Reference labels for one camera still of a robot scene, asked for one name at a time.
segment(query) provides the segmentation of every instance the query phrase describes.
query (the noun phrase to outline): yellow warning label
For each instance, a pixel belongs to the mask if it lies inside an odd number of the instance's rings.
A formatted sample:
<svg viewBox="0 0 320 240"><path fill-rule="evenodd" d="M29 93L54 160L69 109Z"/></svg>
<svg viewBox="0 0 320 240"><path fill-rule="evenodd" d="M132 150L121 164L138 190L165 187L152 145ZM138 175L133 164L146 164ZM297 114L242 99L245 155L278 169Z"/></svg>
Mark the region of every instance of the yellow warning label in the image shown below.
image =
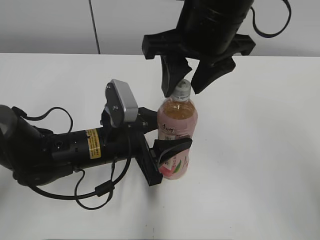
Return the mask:
<svg viewBox="0 0 320 240"><path fill-rule="evenodd" d="M101 158L101 148L97 129L85 130L88 137L90 159Z"/></svg>

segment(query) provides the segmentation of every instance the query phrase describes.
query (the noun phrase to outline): white wall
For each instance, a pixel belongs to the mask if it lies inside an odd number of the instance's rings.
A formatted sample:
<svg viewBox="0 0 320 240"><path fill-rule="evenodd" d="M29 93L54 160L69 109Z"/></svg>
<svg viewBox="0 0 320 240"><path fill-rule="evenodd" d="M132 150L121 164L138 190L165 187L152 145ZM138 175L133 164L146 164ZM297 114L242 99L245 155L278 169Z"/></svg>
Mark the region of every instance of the white wall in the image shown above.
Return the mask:
<svg viewBox="0 0 320 240"><path fill-rule="evenodd" d="M273 39L259 37L252 13L239 30L257 43L256 56L320 56L320 1L290 0L289 28ZM182 1L92 0L101 53L142 54L145 34L173 29ZM285 24L281 0L255 0L257 25L273 33ZM97 53L88 0L0 0L0 52Z"/></svg>
<svg viewBox="0 0 320 240"><path fill-rule="evenodd" d="M94 54L87 0L0 0L1 53Z"/></svg>

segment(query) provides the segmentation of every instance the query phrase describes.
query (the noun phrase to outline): bottle neck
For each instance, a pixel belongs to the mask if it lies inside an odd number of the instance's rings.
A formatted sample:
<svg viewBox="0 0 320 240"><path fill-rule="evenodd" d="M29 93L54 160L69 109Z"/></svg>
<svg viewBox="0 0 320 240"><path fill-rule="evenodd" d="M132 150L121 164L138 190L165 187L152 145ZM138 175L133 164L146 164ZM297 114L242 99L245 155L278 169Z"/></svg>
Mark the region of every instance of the bottle neck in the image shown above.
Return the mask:
<svg viewBox="0 0 320 240"><path fill-rule="evenodd" d="M171 95L171 96L170 96L170 99L171 99L173 102L187 103L187 102L189 102L189 100L190 100L190 96L177 97L177 96Z"/></svg>

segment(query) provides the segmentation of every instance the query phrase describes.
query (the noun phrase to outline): liquid in bottle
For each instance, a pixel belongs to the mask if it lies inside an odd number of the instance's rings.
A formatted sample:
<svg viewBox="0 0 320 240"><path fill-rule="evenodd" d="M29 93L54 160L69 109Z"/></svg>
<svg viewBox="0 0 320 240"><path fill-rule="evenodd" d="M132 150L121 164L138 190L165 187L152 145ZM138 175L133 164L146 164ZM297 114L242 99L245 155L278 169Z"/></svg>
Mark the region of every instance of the liquid in bottle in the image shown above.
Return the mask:
<svg viewBox="0 0 320 240"><path fill-rule="evenodd" d="M167 98L157 113L158 139L177 140L192 138L198 113L190 100L191 84L183 79ZM184 175L189 165L189 149L167 160L159 171L167 179L178 179Z"/></svg>

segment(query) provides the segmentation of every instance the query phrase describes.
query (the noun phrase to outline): black cable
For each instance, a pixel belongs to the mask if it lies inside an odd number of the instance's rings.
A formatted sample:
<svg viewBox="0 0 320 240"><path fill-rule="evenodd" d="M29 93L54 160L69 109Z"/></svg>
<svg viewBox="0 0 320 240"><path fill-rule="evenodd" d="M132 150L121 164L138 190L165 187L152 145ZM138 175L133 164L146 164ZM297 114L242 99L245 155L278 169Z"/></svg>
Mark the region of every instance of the black cable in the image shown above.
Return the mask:
<svg viewBox="0 0 320 240"><path fill-rule="evenodd" d="M257 25L256 25L256 12L254 10L253 7L251 7L251 10L252 10L252 13L253 13L253 28L255 30L255 32L263 37L263 38L266 38L266 39L270 39L270 38L274 38L278 35L280 35L289 25L290 21L291 21L291 16L292 16L292 9L291 9L291 6L290 6L290 3L288 0L282 0L284 2L284 4L286 5L286 7L288 8L288 11L289 11L289 16L288 16L288 20L286 21L286 24L284 25L284 27L279 31L279 32L276 32L276 33L273 33L273 34L268 34L268 33L265 33L265 32L262 32L258 29Z"/></svg>
<svg viewBox="0 0 320 240"><path fill-rule="evenodd" d="M109 187L107 188L107 189L109 190L109 192L108 192L108 193L109 193L109 196L108 196L108 198L106 199L106 201L105 201L103 204L101 204L101 205L99 205L99 206L96 206L96 207L88 207L88 206L83 205L83 204L79 201L80 198L78 198L78 194L77 194L77 192L78 192L78 187L79 187L79 184L81 183L81 181L84 179L86 172L85 172L85 170L83 170L83 169L78 169L78 170L77 170L78 172L82 172L82 177L79 179L79 181L77 182L77 184L76 184L76 186L75 186L75 188L74 188L74 196L75 196L75 201L76 201L76 203L77 203L80 207L82 207L82 208L84 208L84 209L86 209L86 210L98 210L98 209L101 209L102 207L104 207L104 206L112 199L113 194L114 194L114 186L115 186L118 182L120 182L121 179L123 179L123 177L126 175L128 169L129 169L130 163L131 163L132 149L131 149L131 140L130 140L130 135L129 135L129 133L127 134L127 138L128 138L128 151L129 151L129 152L128 152L128 157L127 157L127 159L126 159L125 166L124 166L121 174L117 177L117 179L116 179L115 181L112 181L113 176L114 176L114 173L115 173L115 168L116 168L116 161L114 160L114 161L112 162L112 167L111 167L111 177L110 177L110 181L107 181L107 182L105 182L105 183L102 184L102 185L104 185L104 184L109 184Z"/></svg>
<svg viewBox="0 0 320 240"><path fill-rule="evenodd" d="M124 169L122 170L121 174L116 178L116 180L113 182L114 185L116 185L118 182L121 181L121 179L124 178L124 176L126 175L128 169L129 169L130 163L131 163L132 149L131 149L131 140L130 140L129 133L127 134L127 138L128 138L128 150L129 150L128 157L126 159Z"/></svg>
<svg viewBox="0 0 320 240"><path fill-rule="evenodd" d="M43 120L43 119L45 119L53 110L56 110L56 109L64 111L64 112L69 116L69 118L70 118L70 128L69 128L68 133L71 133L72 128L74 127L74 120L72 119L70 113L69 113L67 110L65 110L64 108L62 108L62 107L59 107L59 106L52 107L52 108L50 108L45 114L43 114L43 115L41 115L41 116L36 116L36 117L27 116L27 114L26 114L23 110L21 110L20 108L18 108L18 107L16 107L16 106L14 106L14 107L12 108L12 110L13 110L18 116L20 116L20 117L22 117L22 118L24 118L25 120L28 120L28 121L40 121L40 120Z"/></svg>
<svg viewBox="0 0 320 240"><path fill-rule="evenodd" d="M44 197L47 197L47 198L50 198L50 199L57 199L57 200L76 200L75 196L72 195L72 196L68 196L68 195L58 195L58 194L53 194L53 193L50 193L50 192L47 192L47 191L44 191L40 188L38 188L37 186L35 185L31 185L31 184L28 184L27 183L27 186L32 189L34 192L36 192L37 194L40 194ZM90 193L87 193L87 194L84 194L84 195L78 195L77 198L78 199L87 199L87 198L91 198L93 196L96 195L96 192L93 191L93 192L90 192Z"/></svg>
<svg viewBox="0 0 320 240"><path fill-rule="evenodd" d="M100 206L96 206L96 207L88 207L88 206L85 206L83 205L80 201L79 201L79 198L78 198L78 195L77 195L77 192L78 192L78 187L79 187L79 184L81 183L81 181L84 179L85 177L85 170L83 169L79 169L78 170L79 172L82 172L82 177L80 178L80 180L77 182L77 184L75 185L75 188L74 188L74 196L75 196L75 201L76 203L86 209L86 210L98 210L98 209L101 209L102 207L104 207L113 197L113 194L114 194L114 190L112 189L110 192L109 192L109 196L108 198L106 199L105 203L101 204ZM115 171L115 168L113 167L112 168L112 171L111 171L111 176L113 176L113 172Z"/></svg>

